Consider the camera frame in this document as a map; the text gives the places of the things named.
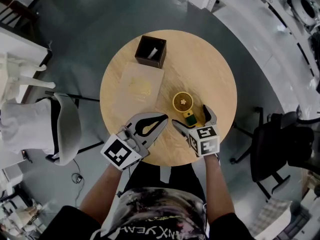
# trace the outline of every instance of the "brown square box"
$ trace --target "brown square box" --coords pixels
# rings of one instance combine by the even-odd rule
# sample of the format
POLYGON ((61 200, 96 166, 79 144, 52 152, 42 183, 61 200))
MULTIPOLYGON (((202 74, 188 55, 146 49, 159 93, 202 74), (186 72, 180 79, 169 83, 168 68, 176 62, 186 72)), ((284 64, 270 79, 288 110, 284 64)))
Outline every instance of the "brown square box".
POLYGON ((135 59, 140 64, 162 69, 167 54, 167 40, 143 35, 135 52, 135 59), (158 51, 148 58, 153 49, 158 51))

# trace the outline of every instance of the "green object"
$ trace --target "green object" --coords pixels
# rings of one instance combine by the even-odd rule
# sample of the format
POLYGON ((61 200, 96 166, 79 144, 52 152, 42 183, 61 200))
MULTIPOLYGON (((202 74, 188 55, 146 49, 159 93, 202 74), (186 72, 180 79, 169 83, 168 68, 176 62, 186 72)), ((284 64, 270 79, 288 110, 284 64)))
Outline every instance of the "green object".
POLYGON ((186 117, 185 120, 186 120, 186 124, 188 126, 193 126, 193 125, 195 125, 197 123, 197 119, 196 119, 194 114, 186 117))

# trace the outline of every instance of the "round wooden table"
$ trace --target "round wooden table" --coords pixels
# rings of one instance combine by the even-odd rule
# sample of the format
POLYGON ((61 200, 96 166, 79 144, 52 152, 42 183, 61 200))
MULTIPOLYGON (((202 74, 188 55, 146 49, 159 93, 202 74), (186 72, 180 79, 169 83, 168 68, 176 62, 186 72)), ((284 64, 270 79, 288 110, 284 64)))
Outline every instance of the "round wooden table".
MULTIPOLYGON (((186 139, 173 127, 171 120, 185 124, 183 115, 172 106, 178 92, 193 96, 193 112, 201 123, 205 122, 202 105, 209 106, 217 116, 220 141, 227 135, 237 108, 237 88, 234 76, 223 56, 202 38, 177 30, 159 30, 145 36, 166 40, 166 57, 162 69, 164 77, 155 112, 165 113, 169 122, 143 161, 159 166, 181 166, 198 158, 186 139)), ((101 89, 100 107, 104 123, 110 134, 116 134, 122 122, 113 114, 118 85, 127 62, 138 63, 135 53, 141 36, 123 46, 105 70, 101 89)))

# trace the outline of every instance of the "gray floor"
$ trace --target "gray floor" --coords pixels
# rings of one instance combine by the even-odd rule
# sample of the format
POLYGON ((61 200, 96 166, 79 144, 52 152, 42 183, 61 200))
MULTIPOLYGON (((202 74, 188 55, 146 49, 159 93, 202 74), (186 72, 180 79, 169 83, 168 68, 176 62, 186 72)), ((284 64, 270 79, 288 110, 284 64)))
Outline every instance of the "gray floor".
MULTIPOLYGON (((228 62, 237 87, 238 125, 249 131, 258 125, 253 107, 264 107, 265 115, 282 112, 281 105, 269 82, 241 42, 209 11, 200 10, 187 0, 41 0, 36 8, 40 19, 38 33, 52 41, 53 57, 46 72, 40 75, 45 81, 54 81, 56 91, 99 98, 100 84, 105 69, 115 53, 127 42, 141 34, 163 29, 174 29, 195 34, 211 43, 228 62)), ((44 96, 43 88, 34 88, 28 102, 44 96)), ((104 125, 98 103, 81 101, 79 113, 83 147, 106 140, 109 133, 104 125)), ((249 225, 266 203, 265 196, 251 180, 248 158, 237 165, 229 158, 243 153, 250 139, 231 129, 221 144, 221 167, 226 178, 237 215, 249 225)), ((21 163, 24 182, 30 193, 41 203, 49 203, 49 222, 63 205, 75 205, 79 185, 71 181, 78 171, 74 162, 59 167, 45 160, 42 151, 30 150, 34 161, 21 163)), ((96 148, 76 158, 84 176, 85 185, 78 204, 107 166, 96 148)), ((205 188, 204 162, 193 164, 205 188)), ((301 199, 301 172, 285 166, 281 176, 291 174, 290 184, 278 198, 301 199)), ((128 172, 123 173, 119 189, 123 189, 128 172)), ((275 186, 273 179, 263 182, 267 190, 275 186)), ((110 224, 108 218, 105 227, 110 224)))

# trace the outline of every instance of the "graphic t-shirt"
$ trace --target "graphic t-shirt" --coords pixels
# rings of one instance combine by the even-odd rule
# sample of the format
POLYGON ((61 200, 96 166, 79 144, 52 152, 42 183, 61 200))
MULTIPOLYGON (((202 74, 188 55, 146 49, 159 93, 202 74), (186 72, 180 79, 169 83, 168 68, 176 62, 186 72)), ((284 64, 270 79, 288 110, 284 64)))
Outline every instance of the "graphic t-shirt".
MULTIPOLYGON (((170 188, 134 188, 119 201, 110 231, 104 240, 204 240, 206 206, 195 195, 170 188)), ((64 206, 40 240, 90 239, 100 224, 82 211, 64 206)), ((94 239, 100 239, 100 233, 94 239)), ((252 240, 246 226, 234 213, 210 225, 209 239, 252 240)))

